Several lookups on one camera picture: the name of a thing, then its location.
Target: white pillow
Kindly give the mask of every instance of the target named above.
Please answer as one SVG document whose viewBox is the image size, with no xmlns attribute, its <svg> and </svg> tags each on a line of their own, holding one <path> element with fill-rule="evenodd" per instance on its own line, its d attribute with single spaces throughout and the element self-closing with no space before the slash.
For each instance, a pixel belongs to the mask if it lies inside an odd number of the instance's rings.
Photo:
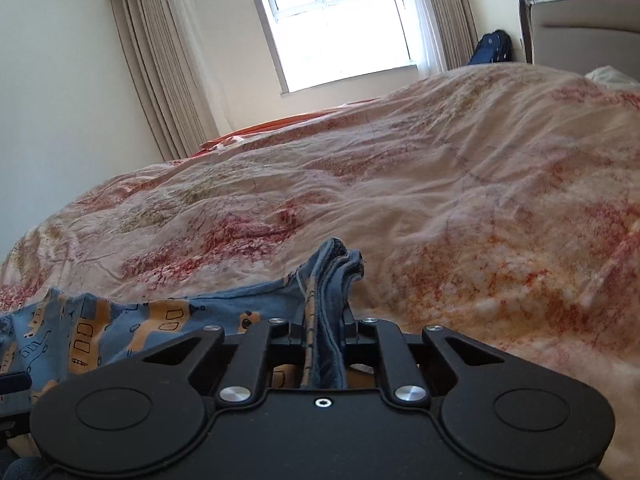
<svg viewBox="0 0 640 480">
<path fill-rule="evenodd" d="M 601 66 L 589 72 L 585 77 L 594 83 L 606 86 L 610 90 L 640 90 L 640 82 L 612 66 Z"/>
</svg>

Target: folded fabric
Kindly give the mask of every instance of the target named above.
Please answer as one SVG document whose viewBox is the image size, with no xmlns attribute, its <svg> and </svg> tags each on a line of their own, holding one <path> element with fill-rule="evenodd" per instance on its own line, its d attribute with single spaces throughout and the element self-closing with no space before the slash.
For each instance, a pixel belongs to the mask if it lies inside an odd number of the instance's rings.
<svg viewBox="0 0 640 480">
<path fill-rule="evenodd" d="M 0 317 L 0 374 L 26 371 L 33 381 L 30 392 L 0 397 L 0 414 L 29 409 L 69 376 L 206 325 L 242 333 L 261 319 L 291 319 L 301 308 L 307 330 L 302 387 L 345 388 L 342 311 L 351 283 L 363 274 L 360 252 L 330 238 L 280 280 L 192 298 L 117 304 L 52 288 L 42 301 Z"/>
</svg>

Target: headboard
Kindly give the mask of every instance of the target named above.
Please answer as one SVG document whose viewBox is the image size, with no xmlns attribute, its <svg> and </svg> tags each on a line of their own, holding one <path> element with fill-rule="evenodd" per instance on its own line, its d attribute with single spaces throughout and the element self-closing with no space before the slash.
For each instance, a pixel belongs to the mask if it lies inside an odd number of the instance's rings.
<svg viewBox="0 0 640 480">
<path fill-rule="evenodd" d="M 640 80 L 640 0 L 520 0 L 520 23 L 528 63 Z"/>
</svg>

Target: backpack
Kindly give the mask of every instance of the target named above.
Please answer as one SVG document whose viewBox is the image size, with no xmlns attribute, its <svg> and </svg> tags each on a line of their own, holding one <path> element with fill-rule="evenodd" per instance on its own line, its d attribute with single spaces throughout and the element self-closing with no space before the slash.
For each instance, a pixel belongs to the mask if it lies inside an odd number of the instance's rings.
<svg viewBox="0 0 640 480">
<path fill-rule="evenodd" d="M 511 61 L 512 56 L 511 38 L 506 32 L 498 29 L 482 37 L 468 64 L 500 63 Z"/>
</svg>

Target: bedspread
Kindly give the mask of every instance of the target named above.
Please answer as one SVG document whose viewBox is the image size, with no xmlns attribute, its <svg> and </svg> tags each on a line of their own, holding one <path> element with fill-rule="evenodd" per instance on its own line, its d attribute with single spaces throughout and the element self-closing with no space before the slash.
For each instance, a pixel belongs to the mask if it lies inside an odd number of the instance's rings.
<svg viewBox="0 0 640 480">
<path fill-rule="evenodd" d="M 128 303 L 274 280 L 339 237 L 366 261 L 357 315 L 444 324 L 594 386 L 617 418 L 604 471 L 638 477 L 640 94 L 467 67 L 212 150 L 32 229 L 2 308 L 50 286 Z"/>
</svg>

